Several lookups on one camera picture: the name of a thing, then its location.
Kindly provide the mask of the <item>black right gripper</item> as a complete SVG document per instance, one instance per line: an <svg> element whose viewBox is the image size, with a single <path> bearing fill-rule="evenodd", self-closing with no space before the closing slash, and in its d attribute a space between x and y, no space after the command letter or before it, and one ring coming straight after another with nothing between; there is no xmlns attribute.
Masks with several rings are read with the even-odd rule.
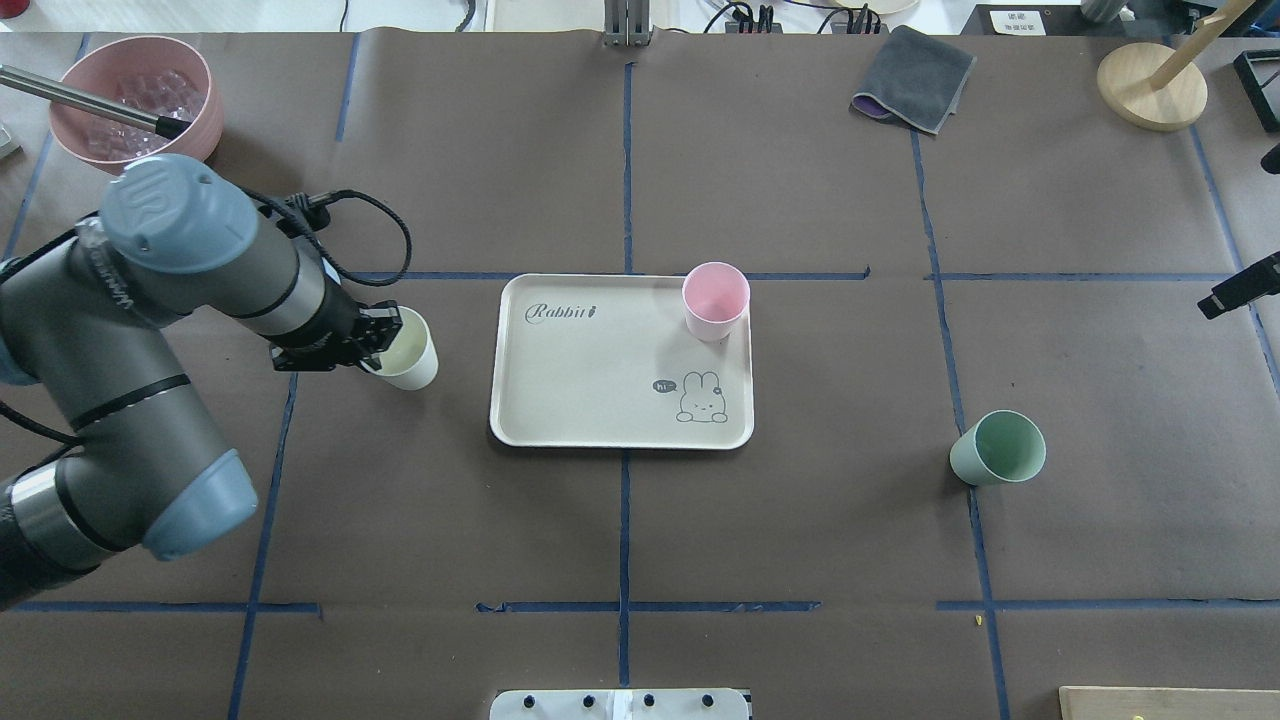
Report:
<svg viewBox="0 0 1280 720"><path fill-rule="evenodd" d="M1279 295L1279 252L1272 252L1216 284L1197 302L1206 319L1243 307L1263 296Z"/></svg>

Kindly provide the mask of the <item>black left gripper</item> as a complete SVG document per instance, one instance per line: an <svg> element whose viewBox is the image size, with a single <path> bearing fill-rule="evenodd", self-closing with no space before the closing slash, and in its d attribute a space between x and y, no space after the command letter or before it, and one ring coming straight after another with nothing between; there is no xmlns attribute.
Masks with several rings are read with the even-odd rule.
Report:
<svg viewBox="0 0 1280 720"><path fill-rule="evenodd" d="M337 366L379 369L401 329L394 301L365 305L355 300L323 300L301 328L270 337L271 364L278 372L332 372Z"/></svg>

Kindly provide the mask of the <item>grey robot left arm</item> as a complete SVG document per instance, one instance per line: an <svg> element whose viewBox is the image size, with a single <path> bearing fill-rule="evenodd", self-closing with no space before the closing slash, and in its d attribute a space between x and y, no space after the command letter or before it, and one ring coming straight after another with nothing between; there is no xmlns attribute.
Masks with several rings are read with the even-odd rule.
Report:
<svg viewBox="0 0 1280 720"><path fill-rule="evenodd" d="M280 372L374 372L402 336L362 304L300 211L163 152L131 163L100 209L3 264L3 382L42 386L70 430L3 483L3 607L134 547L202 550L259 497L164 329L210 307L264 338Z"/></svg>

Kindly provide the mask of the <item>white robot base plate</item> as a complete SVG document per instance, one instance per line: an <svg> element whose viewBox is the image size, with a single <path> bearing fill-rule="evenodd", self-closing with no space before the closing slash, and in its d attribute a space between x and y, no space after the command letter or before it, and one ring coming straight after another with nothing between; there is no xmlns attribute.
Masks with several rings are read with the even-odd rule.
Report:
<svg viewBox="0 0 1280 720"><path fill-rule="evenodd" d="M751 719L746 691L712 688L603 688L504 691L490 719Z"/></svg>

